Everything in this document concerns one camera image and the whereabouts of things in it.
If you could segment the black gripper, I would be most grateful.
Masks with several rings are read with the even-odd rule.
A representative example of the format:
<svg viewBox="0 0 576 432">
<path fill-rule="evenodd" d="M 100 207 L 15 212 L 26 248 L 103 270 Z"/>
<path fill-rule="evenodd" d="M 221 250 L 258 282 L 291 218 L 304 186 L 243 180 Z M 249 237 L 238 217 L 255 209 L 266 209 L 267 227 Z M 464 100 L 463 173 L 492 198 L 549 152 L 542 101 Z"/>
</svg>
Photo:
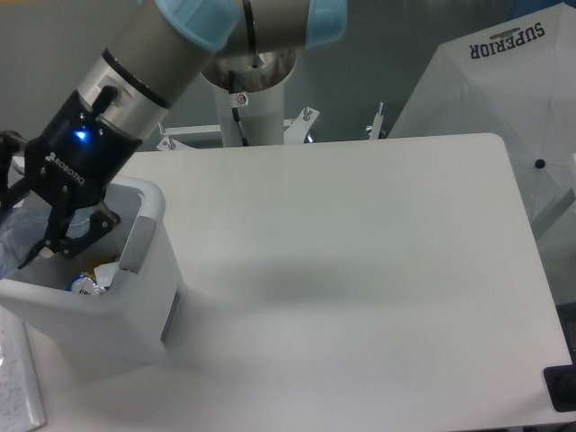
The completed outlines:
<svg viewBox="0 0 576 432">
<path fill-rule="evenodd" d="M 120 215 L 100 201 L 141 140 L 104 118 L 104 111 L 119 98 L 119 90 L 104 89 L 88 104 L 75 91 L 30 142 L 15 130 L 1 131 L 1 211 L 8 212 L 31 190 L 47 203 L 56 203 L 64 188 L 69 193 L 67 208 L 75 210 L 65 214 L 44 201 L 31 207 L 40 221 L 40 233 L 32 235 L 33 243 L 18 269 L 24 269 L 44 248 L 71 259 L 121 222 Z M 10 172 L 15 170 L 15 157 L 24 158 L 24 169 L 14 182 Z"/>
</svg>

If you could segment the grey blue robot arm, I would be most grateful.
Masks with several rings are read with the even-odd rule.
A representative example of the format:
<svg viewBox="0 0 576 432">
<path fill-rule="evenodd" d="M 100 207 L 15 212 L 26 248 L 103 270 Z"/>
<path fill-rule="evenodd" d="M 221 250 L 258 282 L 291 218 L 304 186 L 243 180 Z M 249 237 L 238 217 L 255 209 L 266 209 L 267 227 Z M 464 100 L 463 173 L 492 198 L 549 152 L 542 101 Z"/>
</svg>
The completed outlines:
<svg viewBox="0 0 576 432">
<path fill-rule="evenodd" d="M 213 59 L 340 39 L 344 1 L 144 1 L 41 134 L 1 134 L 1 275 L 72 258 L 120 219 L 106 189 Z"/>
</svg>

